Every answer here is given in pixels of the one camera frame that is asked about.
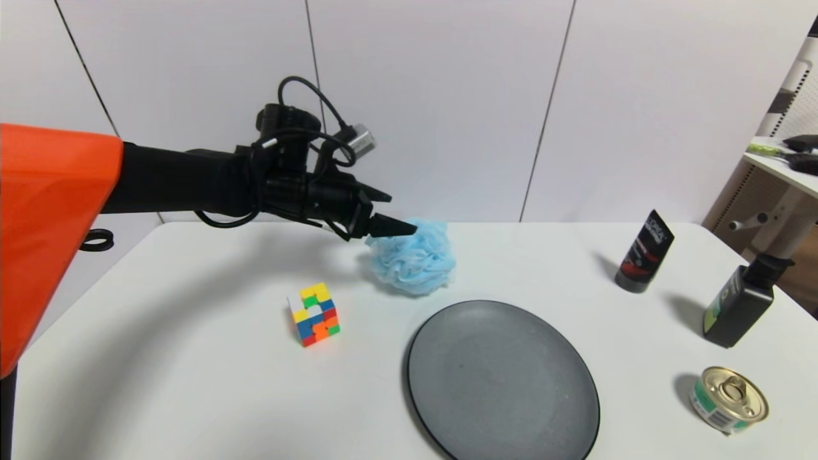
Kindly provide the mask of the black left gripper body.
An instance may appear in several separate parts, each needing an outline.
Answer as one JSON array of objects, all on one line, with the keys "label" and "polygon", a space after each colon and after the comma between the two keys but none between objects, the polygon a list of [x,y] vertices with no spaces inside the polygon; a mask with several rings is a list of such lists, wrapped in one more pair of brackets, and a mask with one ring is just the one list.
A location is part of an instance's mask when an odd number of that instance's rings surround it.
[{"label": "black left gripper body", "polygon": [[391,202],[392,196],[368,186],[351,174],[325,174],[307,184],[307,218],[323,222],[348,241],[370,233],[374,202]]}]

